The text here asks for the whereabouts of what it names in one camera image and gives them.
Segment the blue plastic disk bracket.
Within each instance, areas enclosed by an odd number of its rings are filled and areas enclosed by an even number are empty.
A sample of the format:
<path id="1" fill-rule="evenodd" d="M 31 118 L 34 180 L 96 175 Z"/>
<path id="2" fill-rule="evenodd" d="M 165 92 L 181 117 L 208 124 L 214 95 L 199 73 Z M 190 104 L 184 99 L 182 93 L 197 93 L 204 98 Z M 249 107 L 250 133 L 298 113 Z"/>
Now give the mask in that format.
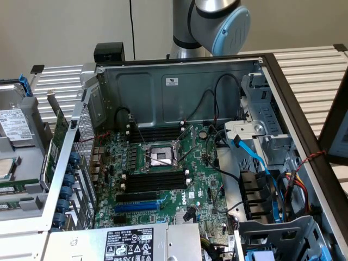
<path id="1" fill-rule="evenodd" d="M 32 93 L 31 86 L 30 86 L 30 83 L 29 83 L 28 79 L 23 74 L 20 74 L 20 76 L 18 78 L 18 81 L 23 86 L 24 91 L 26 93 L 26 96 L 27 97 L 32 97 L 33 93 Z"/>

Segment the thin metal locking lever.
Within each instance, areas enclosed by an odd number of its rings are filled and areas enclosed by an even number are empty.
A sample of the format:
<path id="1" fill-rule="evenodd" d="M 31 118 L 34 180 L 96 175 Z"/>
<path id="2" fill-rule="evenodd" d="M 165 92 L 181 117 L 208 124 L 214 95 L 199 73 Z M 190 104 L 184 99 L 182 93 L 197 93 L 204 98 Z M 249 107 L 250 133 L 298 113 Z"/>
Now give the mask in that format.
<path id="1" fill-rule="evenodd" d="M 141 139 L 142 139 L 142 141 L 143 141 L 143 143 L 144 143 L 144 145 L 145 145 L 145 144 L 146 144 L 145 139 L 144 139 L 144 137 L 143 137 L 143 135 L 142 135 L 142 133 L 141 133 L 141 130 L 140 130 L 140 128 L 139 128 L 138 123 L 136 122 L 135 117 L 132 116 L 130 119 L 134 122 L 134 124 L 135 124 L 135 126 L 136 126 L 136 129 L 138 130 L 139 135 L 140 135 L 140 137 L 141 137 Z"/>
<path id="2" fill-rule="evenodd" d="M 146 155 L 146 154 L 144 154 L 144 156 L 145 156 L 146 158 L 149 158 L 149 159 L 151 159 L 151 160 L 160 162 L 160 163 L 165 164 L 165 165 L 168 165 L 168 166 L 175 166 L 175 165 L 172 164 L 172 163 L 168 163 L 168 162 L 165 162 L 165 161 L 162 161 L 162 160 L 159 160 L 159 159 L 154 159 L 154 158 L 152 158 L 152 157 L 150 157 L 150 156 L 148 156 L 148 155 Z"/>

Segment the CPU socket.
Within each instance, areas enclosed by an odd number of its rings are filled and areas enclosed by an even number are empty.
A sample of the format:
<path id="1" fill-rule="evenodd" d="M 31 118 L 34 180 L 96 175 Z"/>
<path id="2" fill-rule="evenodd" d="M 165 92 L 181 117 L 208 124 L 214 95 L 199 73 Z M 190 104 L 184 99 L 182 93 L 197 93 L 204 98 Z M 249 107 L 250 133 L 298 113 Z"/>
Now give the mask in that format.
<path id="1" fill-rule="evenodd" d="M 146 158 L 144 154 L 159 159 L 168 163 L 172 163 L 175 166 L 168 166 L 160 162 Z M 147 143 L 141 146 L 140 149 L 140 167 L 141 172 L 164 172 L 164 171 L 178 171 L 183 169 L 182 162 L 177 163 L 177 159 L 181 155 L 181 145 L 179 148 L 175 145 L 174 141 L 166 142 L 153 142 Z"/>

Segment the green motherboard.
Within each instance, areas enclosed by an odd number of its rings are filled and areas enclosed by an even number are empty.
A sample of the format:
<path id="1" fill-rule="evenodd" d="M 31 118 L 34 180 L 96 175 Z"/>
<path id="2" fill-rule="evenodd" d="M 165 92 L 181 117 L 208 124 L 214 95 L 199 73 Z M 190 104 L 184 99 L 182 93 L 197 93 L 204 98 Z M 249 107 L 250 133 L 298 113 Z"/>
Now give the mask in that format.
<path id="1" fill-rule="evenodd" d="M 95 228 L 111 228 L 131 225 L 168 223 L 175 225 L 176 212 L 195 213 L 199 233 L 207 240 L 224 244 L 232 233 L 232 222 L 226 213 L 226 193 L 223 186 L 224 175 L 218 171 L 217 150 L 223 148 L 221 141 L 208 133 L 207 127 L 195 125 L 197 147 L 182 161 L 186 189 L 156 192 L 156 201 L 117 203 L 116 196 L 143 192 L 126 192 L 127 176 L 138 175 L 142 140 L 130 139 L 136 132 L 112 132 L 97 143 L 92 158 L 92 177 L 97 192 L 98 205 L 95 214 Z M 207 132 L 205 140 L 199 132 Z M 116 205 L 157 202 L 158 210 L 144 212 L 115 213 Z M 114 217 L 125 215 L 126 224 L 114 224 Z"/>

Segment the grey power supply unit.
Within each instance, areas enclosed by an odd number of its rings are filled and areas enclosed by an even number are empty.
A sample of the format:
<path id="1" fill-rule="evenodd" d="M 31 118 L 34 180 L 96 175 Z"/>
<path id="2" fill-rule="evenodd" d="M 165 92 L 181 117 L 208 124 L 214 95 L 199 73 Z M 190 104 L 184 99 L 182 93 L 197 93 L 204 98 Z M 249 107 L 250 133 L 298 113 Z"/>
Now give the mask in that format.
<path id="1" fill-rule="evenodd" d="M 202 261 L 195 223 L 54 232 L 44 261 Z"/>

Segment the silver hard disk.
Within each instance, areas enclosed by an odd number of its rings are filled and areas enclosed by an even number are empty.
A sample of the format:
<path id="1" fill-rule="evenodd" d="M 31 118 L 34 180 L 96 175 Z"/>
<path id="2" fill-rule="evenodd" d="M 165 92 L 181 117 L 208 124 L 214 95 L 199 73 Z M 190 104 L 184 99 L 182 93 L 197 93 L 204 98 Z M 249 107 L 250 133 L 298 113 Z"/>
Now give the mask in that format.
<path id="1" fill-rule="evenodd" d="M 16 80 L 0 80 L 0 137 L 14 147 L 34 146 L 33 132 L 21 109 L 26 97 L 22 84 Z"/>

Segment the grey perforated drive cage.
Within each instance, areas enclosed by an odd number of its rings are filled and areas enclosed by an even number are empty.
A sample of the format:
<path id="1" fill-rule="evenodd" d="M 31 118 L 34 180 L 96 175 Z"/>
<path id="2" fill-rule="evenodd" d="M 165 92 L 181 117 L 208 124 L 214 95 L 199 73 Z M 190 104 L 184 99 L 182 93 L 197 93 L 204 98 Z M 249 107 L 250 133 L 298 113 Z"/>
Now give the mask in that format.
<path id="1" fill-rule="evenodd" d="M 284 223 L 241 222 L 235 231 L 237 260 L 332 261 L 318 224 L 311 216 Z"/>

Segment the metal socket cover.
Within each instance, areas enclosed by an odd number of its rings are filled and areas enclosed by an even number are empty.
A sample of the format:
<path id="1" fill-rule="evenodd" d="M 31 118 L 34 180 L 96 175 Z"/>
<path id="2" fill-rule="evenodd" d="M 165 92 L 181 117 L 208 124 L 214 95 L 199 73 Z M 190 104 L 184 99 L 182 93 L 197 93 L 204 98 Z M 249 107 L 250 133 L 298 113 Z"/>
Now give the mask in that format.
<path id="1" fill-rule="evenodd" d="M 177 163 L 182 162 L 196 147 L 196 131 L 193 125 L 185 128 L 179 137 L 174 141 L 177 148 L 180 145 L 184 145 L 184 148 L 188 150 L 186 152 L 182 151 L 182 154 L 177 159 Z"/>

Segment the green RAM stick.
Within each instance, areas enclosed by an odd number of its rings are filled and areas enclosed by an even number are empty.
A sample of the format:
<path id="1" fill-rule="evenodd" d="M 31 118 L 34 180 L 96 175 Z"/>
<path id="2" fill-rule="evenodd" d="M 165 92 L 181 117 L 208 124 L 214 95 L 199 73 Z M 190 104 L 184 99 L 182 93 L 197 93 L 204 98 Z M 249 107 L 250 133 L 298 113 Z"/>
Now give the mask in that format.
<path id="1" fill-rule="evenodd" d="M 0 202 L 0 211 L 20 209 L 19 201 Z"/>
<path id="2" fill-rule="evenodd" d="M 25 185 L 27 184 L 37 184 L 38 179 L 26 179 L 22 181 L 7 181 L 0 182 L 0 194 L 15 194 L 26 192 Z"/>

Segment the silver disk bay bracket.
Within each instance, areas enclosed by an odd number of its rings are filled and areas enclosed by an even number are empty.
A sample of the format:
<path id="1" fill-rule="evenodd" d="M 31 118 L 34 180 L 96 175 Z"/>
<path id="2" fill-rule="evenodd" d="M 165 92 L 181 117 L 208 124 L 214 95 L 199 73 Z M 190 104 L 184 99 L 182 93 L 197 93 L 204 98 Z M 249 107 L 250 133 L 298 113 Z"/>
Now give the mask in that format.
<path id="1" fill-rule="evenodd" d="M 223 126 L 231 151 L 237 150 L 233 142 L 237 135 L 254 152 L 256 151 L 254 140 L 257 140 L 259 136 L 266 135 L 266 127 L 258 120 L 251 122 L 246 120 L 227 121 Z"/>

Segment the blue expansion slot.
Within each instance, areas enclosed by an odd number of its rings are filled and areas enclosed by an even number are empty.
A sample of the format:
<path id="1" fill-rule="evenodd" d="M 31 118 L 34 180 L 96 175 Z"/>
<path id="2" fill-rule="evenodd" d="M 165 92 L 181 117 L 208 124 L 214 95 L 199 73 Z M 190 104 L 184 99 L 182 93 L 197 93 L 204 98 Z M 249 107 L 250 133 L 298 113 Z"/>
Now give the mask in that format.
<path id="1" fill-rule="evenodd" d="M 143 202 L 136 204 L 123 204 L 115 206 L 115 213 L 126 213 L 126 212 L 144 212 L 150 210 L 158 210 L 159 205 L 157 202 Z"/>

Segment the grey metal disk bay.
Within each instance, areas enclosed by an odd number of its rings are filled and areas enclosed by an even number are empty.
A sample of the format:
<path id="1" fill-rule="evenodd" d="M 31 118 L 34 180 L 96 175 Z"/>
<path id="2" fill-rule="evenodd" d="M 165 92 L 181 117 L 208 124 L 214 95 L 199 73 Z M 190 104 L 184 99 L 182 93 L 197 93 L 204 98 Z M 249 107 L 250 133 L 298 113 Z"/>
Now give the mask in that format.
<path id="1" fill-rule="evenodd" d="M 241 88 L 246 97 L 251 118 L 263 123 L 266 134 L 289 134 L 289 129 L 263 74 L 250 73 L 243 76 Z"/>

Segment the silver CPU chip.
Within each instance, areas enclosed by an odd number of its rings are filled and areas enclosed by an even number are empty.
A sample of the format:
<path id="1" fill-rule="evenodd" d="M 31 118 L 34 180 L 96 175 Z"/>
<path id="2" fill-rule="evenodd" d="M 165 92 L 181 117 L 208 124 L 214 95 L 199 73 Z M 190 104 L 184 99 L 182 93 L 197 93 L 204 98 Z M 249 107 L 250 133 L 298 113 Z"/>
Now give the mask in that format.
<path id="1" fill-rule="evenodd" d="M 13 172 L 16 158 L 0 159 L 0 182 L 8 181 Z"/>

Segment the black box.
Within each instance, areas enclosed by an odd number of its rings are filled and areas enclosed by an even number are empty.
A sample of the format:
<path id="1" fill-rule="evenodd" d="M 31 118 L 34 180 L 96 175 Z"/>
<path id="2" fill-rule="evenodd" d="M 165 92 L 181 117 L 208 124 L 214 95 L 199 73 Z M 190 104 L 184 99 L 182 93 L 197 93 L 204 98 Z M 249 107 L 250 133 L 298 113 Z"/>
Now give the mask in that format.
<path id="1" fill-rule="evenodd" d="M 98 43 L 94 49 L 96 63 L 108 61 L 125 61 L 123 42 Z"/>

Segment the green graphics card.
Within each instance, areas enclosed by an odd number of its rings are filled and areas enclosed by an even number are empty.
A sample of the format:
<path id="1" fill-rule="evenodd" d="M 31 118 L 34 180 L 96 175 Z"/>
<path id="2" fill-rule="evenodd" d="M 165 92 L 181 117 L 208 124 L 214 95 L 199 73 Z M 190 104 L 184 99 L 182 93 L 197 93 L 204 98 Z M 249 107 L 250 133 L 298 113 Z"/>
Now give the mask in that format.
<path id="1" fill-rule="evenodd" d="M 47 100 L 56 115 L 56 122 L 54 132 L 49 143 L 49 147 L 46 150 L 46 155 L 43 160 L 41 168 L 40 183 L 45 191 L 49 191 L 51 182 L 55 173 L 55 168 L 59 160 L 60 152 L 63 147 L 65 135 L 67 133 L 69 124 L 64 116 L 64 113 L 55 97 L 53 91 L 49 91 L 47 94 Z"/>

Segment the long black expansion slot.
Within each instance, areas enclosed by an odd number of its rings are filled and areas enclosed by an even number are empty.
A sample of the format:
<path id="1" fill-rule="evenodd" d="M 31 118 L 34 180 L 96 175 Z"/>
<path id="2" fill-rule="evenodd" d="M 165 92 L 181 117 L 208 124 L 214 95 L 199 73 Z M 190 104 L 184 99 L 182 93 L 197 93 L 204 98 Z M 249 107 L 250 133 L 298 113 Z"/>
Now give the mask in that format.
<path id="1" fill-rule="evenodd" d="M 156 201 L 156 200 L 157 200 L 157 193 L 156 192 L 121 194 L 121 195 L 116 196 L 117 203 Z"/>

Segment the silver finned heat sink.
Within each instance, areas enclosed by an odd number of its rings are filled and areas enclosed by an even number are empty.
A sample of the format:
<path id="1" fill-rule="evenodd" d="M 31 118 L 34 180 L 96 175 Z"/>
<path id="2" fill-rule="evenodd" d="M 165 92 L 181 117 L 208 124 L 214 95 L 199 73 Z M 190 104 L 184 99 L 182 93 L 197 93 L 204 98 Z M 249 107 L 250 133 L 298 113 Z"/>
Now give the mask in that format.
<path id="1" fill-rule="evenodd" d="M 195 213 L 186 212 L 176 212 L 175 213 L 175 225 L 182 225 L 187 223 L 196 223 L 197 216 Z"/>

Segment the open grey PC case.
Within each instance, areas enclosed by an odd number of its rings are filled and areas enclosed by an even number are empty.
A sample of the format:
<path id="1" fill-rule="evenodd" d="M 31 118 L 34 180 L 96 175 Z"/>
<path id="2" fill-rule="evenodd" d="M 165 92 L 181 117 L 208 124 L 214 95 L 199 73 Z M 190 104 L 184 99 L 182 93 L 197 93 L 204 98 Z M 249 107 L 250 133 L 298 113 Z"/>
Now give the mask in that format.
<path id="1" fill-rule="evenodd" d="M 322 86 L 316 71 L 297 79 L 272 54 L 187 61 L 158 60 L 143 63 L 97 64 L 82 79 L 84 93 L 76 105 L 63 143 L 56 171 L 58 196 L 65 174 L 75 184 L 65 213 L 65 225 L 54 232 L 95 228 L 98 205 L 92 177 L 92 158 L 97 143 L 112 132 L 136 132 L 139 127 L 203 125 L 224 147 L 217 150 L 218 171 L 224 175 L 226 213 L 232 233 L 224 244 L 200 235 L 202 261 L 237 260 L 235 231 L 246 218 L 239 183 L 242 170 L 265 171 L 269 176 L 274 223 L 311 216 L 318 224 L 332 261 L 348 261 L 348 198 L 320 147 L 318 137 L 333 100 L 311 101 L 307 90 Z M 259 136 L 252 151 L 237 135 L 231 151 L 224 124 L 251 118 L 241 88 L 243 76 L 263 74 L 289 129 L 289 134 Z M 80 165 L 69 166 L 71 152 L 79 153 Z"/>

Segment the black plastic fan shroud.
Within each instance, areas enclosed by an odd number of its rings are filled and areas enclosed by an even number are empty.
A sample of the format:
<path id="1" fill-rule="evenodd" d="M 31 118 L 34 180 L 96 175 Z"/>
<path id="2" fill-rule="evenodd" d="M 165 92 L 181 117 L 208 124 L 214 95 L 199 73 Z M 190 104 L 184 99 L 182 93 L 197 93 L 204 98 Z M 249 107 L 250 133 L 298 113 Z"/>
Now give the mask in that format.
<path id="1" fill-rule="evenodd" d="M 274 223 L 269 176 L 265 171 L 242 170 L 239 183 L 247 220 Z"/>

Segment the black RAM slot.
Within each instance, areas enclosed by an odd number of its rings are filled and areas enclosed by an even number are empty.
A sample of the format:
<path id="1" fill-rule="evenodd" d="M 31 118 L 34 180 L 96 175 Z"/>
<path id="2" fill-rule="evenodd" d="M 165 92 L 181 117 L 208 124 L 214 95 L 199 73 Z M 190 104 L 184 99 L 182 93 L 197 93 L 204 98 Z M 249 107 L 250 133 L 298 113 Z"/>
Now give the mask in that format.
<path id="1" fill-rule="evenodd" d="M 128 175 L 127 178 L 179 178 L 185 177 L 181 172 L 165 172 L 165 173 L 143 173 L 138 175 Z"/>
<path id="2" fill-rule="evenodd" d="M 174 135 L 180 133 L 180 128 L 141 129 L 143 135 Z"/>
<path id="3" fill-rule="evenodd" d="M 167 191 L 176 189 L 186 189 L 184 185 L 174 185 L 174 186 L 159 186 L 159 187 L 126 187 L 126 192 L 147 192 L 147 191 Z"/>
<path id="4" fill-rule="evenodd" d="M 185 177 L 129 177 L 127 182 L 169 182 L 169 183 L 185 183 Z"/>
<path id="5" fill-rule="evenodd" d="M 164 134 L 156 134 L 156 133 L 147 133 L 143 134 L 143 138 L 145 140 L 175 140 L 179 134 L 177 133 L 164 133 Z M 130 136 L 132 140 L 141 140 L 140 134 L 132 134 Z"/>
<path id="6" fill-rule="evenodd" d="M 141 131 L 180 131 L 180 126 L 139 127 Z"/>
<path id="7" fill-rule="evenodd" d="M 127 185 L 129 187 L 187 187 L 185 182 L 128 182 Z"/>

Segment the dark framed panel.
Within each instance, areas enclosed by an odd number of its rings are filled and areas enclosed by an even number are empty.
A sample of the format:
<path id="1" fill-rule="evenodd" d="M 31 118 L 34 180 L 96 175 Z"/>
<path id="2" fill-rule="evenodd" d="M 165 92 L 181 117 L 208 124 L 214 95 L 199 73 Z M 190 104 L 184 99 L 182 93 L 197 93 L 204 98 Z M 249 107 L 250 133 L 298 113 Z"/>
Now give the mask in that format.
<path id="1" fill-rule="evenodd" d="M 348 88 L 336 93 L 318 141 L 330 163 L 348 166 Z"/>

